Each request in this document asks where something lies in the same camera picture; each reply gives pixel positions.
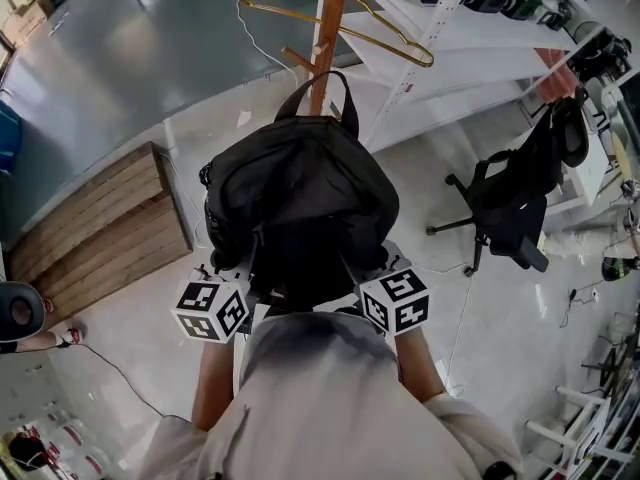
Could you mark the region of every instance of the wooden pole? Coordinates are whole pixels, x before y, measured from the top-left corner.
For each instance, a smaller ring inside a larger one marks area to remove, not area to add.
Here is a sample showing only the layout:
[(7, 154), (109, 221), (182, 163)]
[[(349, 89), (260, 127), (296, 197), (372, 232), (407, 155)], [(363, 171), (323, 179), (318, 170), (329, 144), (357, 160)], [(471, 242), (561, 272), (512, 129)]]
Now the wooden pole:
[[(324, 0), (322, 8), (322, 24), (318, 35), (318, 43), (323, 49), (315, 59), (315, 73), (322, 73), (331, 69), (333, 53), (336, 49), (338, 28), (342, 20), (342, 12), (346, 0)], [(319, 116), (322, 112), (322, 102), (327, 91), (327, 77), (318, 80), (311, 88), (310, 114)]]

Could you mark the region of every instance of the wooden crate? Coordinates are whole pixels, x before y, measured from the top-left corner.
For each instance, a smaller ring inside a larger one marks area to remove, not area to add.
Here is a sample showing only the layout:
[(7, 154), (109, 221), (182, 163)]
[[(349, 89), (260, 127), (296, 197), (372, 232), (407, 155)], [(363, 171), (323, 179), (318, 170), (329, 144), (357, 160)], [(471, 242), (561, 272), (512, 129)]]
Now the wooden crate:
[(46, 327), (191, 251), (151, 143), (78, 189), (9, 257), (13, 280), (53, 300)]

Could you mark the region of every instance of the wire hanger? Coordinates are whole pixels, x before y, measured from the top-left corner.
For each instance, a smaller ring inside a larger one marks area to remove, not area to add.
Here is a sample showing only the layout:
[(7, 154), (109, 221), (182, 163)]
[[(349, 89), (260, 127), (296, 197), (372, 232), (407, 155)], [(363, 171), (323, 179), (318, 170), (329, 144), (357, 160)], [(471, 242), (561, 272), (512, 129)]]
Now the wire hanger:
[[(384, 48), (388, 52), (391, 52), (394, 55), (398, 55), (399, 57), (402, 57), (403, 59), (406, 59), (409, 62), (413, 62), (414, 64), (417, 64), (420, 67), (430, 68), (431, 66), (433, 66), (434, 58), (433, 58), (433, 54), (429, 50), (427, 50), (424, 46), (407, 39), (406, 36), (397, 27), (395, 27), (389, 21), (384, 19), (375, 11), (373, 11), (364, 0), (355, 0), (355, 1), (358, 2), (360, 5), (362, 5), (375, 20), (382, 23), (385, 27), (387, 27), (395, 35), (397, 35), (404, 44), (420, 50), (420, 52), (422, 52), (424, 55), (428, 57), (428, 60), (425, 62), (416, 57), (412, 57), (411, 55), (404, 53), (403, 51), (400, 51), (397, 48), (394, 48), (393, 46), (388, 45), (387, 43), (383, 43), (382, 41), (378, 41), (373, 37), (367, 36), (365, 34), (361, 34), (356, 30), (351, 30), (349, 28), (341, 26), (339, 29), (341, 32), (344, 32), (345, 34), (349, 34), (351, 36), (367, 41), (368, 43), (375, 44), (376, 46), (379, 46), (380, 48)], [(258, 3), (252, 2), (251, 0), (242, 0), (242, 3), (245, 4), (247, 7), (253, 7), (255, 9), (260, 9), (262, 11), (275, 12), (277, 14), (284, 14), (285, 16), (289, 16), (291, 18), (295, 18), (298, 20), (309, 21), (311, 23), (322, 23), (322, 20), (320, 18), (315, 18), (313, 16), (309, 16), (308, 14), (302, 14), (296, 11), (290, 11), (288, 9), (282, 9), (281, 7), (273, 7), (271, 5), (258, 4)]]

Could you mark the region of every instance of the white stool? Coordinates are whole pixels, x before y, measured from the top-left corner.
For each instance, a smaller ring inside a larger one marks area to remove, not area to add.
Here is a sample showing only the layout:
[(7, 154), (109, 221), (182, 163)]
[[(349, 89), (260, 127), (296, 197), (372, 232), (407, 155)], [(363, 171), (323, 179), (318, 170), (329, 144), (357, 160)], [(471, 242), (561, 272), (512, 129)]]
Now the white stool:
[(611, 400), (585, 395), (562, 386), (556, 387), (556, 391), (561, 395), (566, 395), (570, 402), (580, 404), (583, 407), (564, 433), (554, 432), (534, 421), (527, 421), (527, 428), (562, 446), (562, 457), (558, 464), (549, 463), (535, 455), (532, 456), (568, 479), (578, 478), (586, 465), (591, 462), (591, 457), (594, 454), (593, 448), (604, 434)]

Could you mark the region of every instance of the box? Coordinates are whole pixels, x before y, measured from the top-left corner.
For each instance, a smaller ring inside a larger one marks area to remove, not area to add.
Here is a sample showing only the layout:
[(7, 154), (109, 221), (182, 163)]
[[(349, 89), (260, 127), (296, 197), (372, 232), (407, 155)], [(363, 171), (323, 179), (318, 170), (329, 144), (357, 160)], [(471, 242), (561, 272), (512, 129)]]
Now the box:
[(361, 284), (363, 314), (392, 336), (407, 332), (427, 321), (432, 295), (428, 286), (430, 283), (416, 267)]
[(15, 46), (20, 46), (34, 30), (47, 21), (53, 11), (51, 0), (31, 0), (13, 11), (2, 31)]

